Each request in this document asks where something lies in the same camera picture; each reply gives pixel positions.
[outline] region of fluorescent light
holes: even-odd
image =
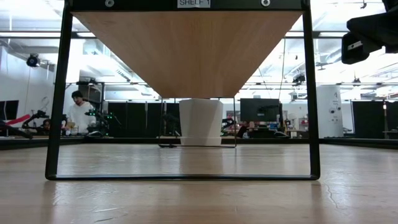
[[[287,32],[286,37],[304,37],[304,32]]]
[[[320,32],[319,37],[343,37],[347,32]]]
[[[26,37],[40,37],[40,38],[54,38],[61,37],[60,32],[0,32],[0,37],[12,38],[26,38]]]
[[[79,37],[95,37],[92,32],[78,32],[77,35]]]

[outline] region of red object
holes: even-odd
[[[6,125],[13,125],[13,124],[17,124],[17,123],[20,123],[20,122],[26,121],[26,120],[27,120],[27,119],[29,119],[29,118],[30,118],[30,115],[29,115],[29,114],[27,114],[27,115],[25,115],[25,116],[22,116],[22,117],[20,117],[20,118],[17,118],[17,119],[15,119],[15,120],[8,121],[8,122],[6,123]]]

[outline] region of shelf label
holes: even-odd
[[[211,0],[177,0],[177,8],[210,8]]]

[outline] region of black metal shelf frame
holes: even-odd
[[[62,16],[60,48],[58,54],[57,76],[55,79],[52,106],[51,131],[47,151],[45,178],[48,180],[317,180],[320,177],[320,152],[318,135],[317,93],[315,83],[315,60],[313,51],[313,32],[309,0],[211,0],[210,8],[177,8],[177,0],[65,0]],[[305,45],[305,68],[307,76],[308,118],[310,141],[309,175],[207,175],[207,174],[114,174],[114,175],[58,175],[58,155],[63,101],[68,69],[70,42],[72,38],[73,11],[302,11]]]

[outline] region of ceiling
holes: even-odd
[[[381,0],[312,0],[313,29],[325,34],[335,35],[335,39],[315,39],[315,62],[317,65],[317,83],[331,85],[343,83],[341,92],[343,99],[358,99],[365,96],[377,97],[396,95],[398,89],[394,85],[381,83],[398,83],[398,54],[384,54],[384,50],[374,52],[365,62],[355,65],[341,63],[341,37],[347,32],[346,21],[359,16],[382,13],[385,11]],[[58,0],[0,0],[0,32],[15,31],[60,31],[63,1]],[[73,30],[88,31],[77,19],[73,21]],[[292,32],[303,30],[299,19],[292,27]],[[72,40],[81,42],[79,55],[80,76],[94,77],[104,82],[139,82],[146,89],[137,90],[130,86],[120,86],[121,91],[150,90],[135,74],[134,68],[128,68],[99,40]],[[42,60],[49,63],[57,62],[58,39],[0,39],[0,43],[12,48],[16,54],[27,56],[37,53]],[[303,93],[305,85],[293,86],[292,80],[305,73],[305,55],[303,39],[281,40],[272,53],[253,71],[237,97],[290,98],[292,94]],[[361,86],[349,85],[355,78],[362,82]]]

